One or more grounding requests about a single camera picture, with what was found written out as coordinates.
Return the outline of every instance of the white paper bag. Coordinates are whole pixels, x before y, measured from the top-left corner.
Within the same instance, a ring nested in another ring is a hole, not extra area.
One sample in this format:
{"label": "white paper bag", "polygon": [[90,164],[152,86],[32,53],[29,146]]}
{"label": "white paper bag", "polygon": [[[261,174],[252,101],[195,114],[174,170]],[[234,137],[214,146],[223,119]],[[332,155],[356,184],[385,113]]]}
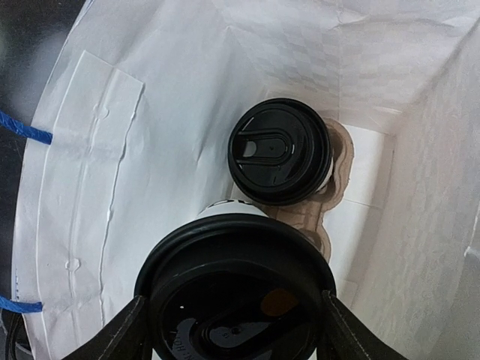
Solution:
{"label": "white paper bag", "polygon": [[425,359],[480,200],[479,17],[476,0],[89,1],[35,113],[53,144],[23,164],[13,291],[44,304],[36,358],[92,338],[149,251],[230,193],[228,136],[269,93],[397,136],[353,310]]}

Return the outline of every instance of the blue string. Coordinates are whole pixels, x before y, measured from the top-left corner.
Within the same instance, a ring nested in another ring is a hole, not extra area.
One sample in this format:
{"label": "blue string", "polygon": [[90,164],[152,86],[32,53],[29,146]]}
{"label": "blue string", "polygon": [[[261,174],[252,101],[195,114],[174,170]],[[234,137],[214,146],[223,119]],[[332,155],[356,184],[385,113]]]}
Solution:
{"label": "blue string", "polygon": [[0,296],[0,308],[18,314],[40,313],[42,311],[42,303],[16,302]]}
{"label": "blue string", "polygon": [[52,143],[52,133],[24,125],[20,121],[13,120],[2,111],[0,111],[0,125],[21,137],[28,137],[29,139],[37,140],[47,145]]}

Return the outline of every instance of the blue rope handle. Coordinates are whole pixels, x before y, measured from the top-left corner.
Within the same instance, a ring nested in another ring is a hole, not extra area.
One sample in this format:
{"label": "blue rope handle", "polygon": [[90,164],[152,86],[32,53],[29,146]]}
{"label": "blue rope handle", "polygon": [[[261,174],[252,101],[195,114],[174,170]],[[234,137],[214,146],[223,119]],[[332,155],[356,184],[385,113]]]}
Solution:
{"label": "blue rope handle", "polygon": [[3,296],[0,296],[0,308],[11,311],[18,314],[30,314],[30,313],[40,313],[42,311],[42,303],[35,302],[29,304],[26,302],[16,302],[8,300]]}
{"label": "blue rope handle", "polygon": [[47,145],[52,143],[52,133],[24,125],[20,121],[13,120],[9,115],[2,111],[0,111],[0,125],[21,137],[28,137],[29,139],[37,140]]}

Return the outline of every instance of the black lid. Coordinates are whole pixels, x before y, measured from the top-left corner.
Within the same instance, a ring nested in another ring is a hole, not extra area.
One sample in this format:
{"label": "black lid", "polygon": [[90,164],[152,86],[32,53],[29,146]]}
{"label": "black lid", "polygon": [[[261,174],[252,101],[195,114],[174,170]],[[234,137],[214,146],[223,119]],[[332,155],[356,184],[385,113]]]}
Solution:
{"label": "black lid", "polygon": [[308,359],[323,335],[321,292],[335,282],[299,231],[224,214],[168,235],[148,256],[136,295],[162,359]]}
{"label": "black lid", "polygon": [[271,99],[243,115],[229,139],[228,164],[237,186],[267,205],[302,201],[332,165],[329,133],[320,116],[292,99]]}

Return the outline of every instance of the brown cup carrier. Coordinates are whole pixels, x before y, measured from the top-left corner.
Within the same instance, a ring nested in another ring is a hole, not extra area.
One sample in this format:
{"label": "brown cup carrier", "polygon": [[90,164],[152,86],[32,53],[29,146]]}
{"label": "brown cup carrier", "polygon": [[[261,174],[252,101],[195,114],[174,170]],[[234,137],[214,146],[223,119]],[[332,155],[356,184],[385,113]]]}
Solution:
{"label": "brown cup carrier", "polygon": [[328,184],[306,200],[289,206],[259,207],[270,217],[282,221],[304,233],[327,261],[332,254],[329,235],[323,228],[323,215],[337,206],[344,197],[353,162],[353,141],[347,129],[339,122],[325,119],[333,148],[334,171]]}

